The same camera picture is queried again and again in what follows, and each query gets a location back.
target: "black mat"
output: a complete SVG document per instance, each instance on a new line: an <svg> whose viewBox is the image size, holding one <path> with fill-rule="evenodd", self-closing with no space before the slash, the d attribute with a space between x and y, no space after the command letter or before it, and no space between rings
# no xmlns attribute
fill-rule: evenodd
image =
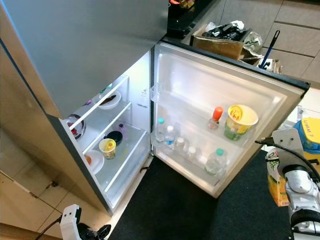
<svg viewBox="0 0 320 240"><path fill-rule="evenodd" d="M155 158L110 239L288 239L288 209L270 196L265 154L260 151L218 199Z"/></svg>

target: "yellow cup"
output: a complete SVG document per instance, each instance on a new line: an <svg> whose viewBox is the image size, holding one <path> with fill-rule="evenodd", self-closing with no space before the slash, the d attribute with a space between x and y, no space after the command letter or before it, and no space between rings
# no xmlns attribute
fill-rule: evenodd
<svg viewBox="0 0 320 240"><path fill-rule="evenodd" d="M113 159L116 155L116 142L111 138L100 141L99 149L106 159Z"/></svg>
<svg viewBox="0 0 320 240"><path fill-rule="evenodd" d="M259 120L257 113L246 105L233 105L228 109L224 135L230 140L238 140Z"/></svg>

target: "freezer door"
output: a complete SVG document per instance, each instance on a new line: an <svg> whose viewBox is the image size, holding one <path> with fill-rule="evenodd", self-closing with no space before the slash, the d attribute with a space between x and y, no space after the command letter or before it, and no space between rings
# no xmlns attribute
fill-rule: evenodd
<svg viewBox="0 0 320 240"><path fill-rule="evenodd" d="M154 132L151 142L156 156L213 197L218 197L261 148L254 140L270 136L301 100L309 85L186 48L188 46L181 48L167 43L155 46L154 86L150 90L155 103L154 122L159 117L164 118L166 126L175 128L176 137L184 138L184 148L177 150L177 147L158 142ZM238 140L225 136L228 108L232 105L248 106L258 116L257 124ZM212 130L208 121L218 106L224 108L224 113L219 127ZM191 146L196 148L194 158L187 153ZM207 159L218 148L224 150L225 160L217 166L216 174L210 174L205 170Z"/></svg>
<svg viewBox="0 0 320 240"><path fill-rule="evenodd" d="M47 114L65 119L167 32L165 0L0 0L1 41Z"/></svg>

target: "red bottle cap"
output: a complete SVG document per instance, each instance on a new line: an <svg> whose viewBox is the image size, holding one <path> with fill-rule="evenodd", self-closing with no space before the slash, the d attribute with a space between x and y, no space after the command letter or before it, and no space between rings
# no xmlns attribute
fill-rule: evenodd
<svg viewBox="0 0 320 240"><path fill-rule="evenodd" d="M219 119L221 118L221 115L222 115L223 112L224 112L224 109L222 107L220 107L220 106L217 106L214 109L214 112L213 112L213 115L212 115L213 121L218 122Z"/></svg>

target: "electrical cord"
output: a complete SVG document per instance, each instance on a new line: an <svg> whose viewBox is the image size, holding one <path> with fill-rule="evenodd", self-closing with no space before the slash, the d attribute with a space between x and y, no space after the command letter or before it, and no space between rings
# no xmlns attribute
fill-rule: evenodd
<svg viewBox="0 0 320 240"><path fill-rule="evenodd" d="M315 175L315 177L317 178L318 182L320 182L320 175L319 173L317 172L317 170L315 169L315 167L304 157L302 156L300 153L296 152L296 151L293 151L285 146L281 146L279 144L276 144L276 143L270 143L270 142L267 142L267 141L254 141L255 143L257 144L266 144L268 146L273 146L273 147L276 147L276 148L279 148L279 149L282 149L282 150L285 150L287 151L288 153L291 153L293 155L295 155L296 157L298 157L299 159L301 159L313 172L313 174Z"/></svg>
<svg viewBox="0 0 320 240"><path fill-rule="evenodd" d="M53 221L52 223L50 223L50 225L48 225L34 240L38 240L39 238L41 238L41 236L49 229L51 228L53 225L55 225L56 223L60 223L62 219L62 215L57 218L55 221Z"/></svg>

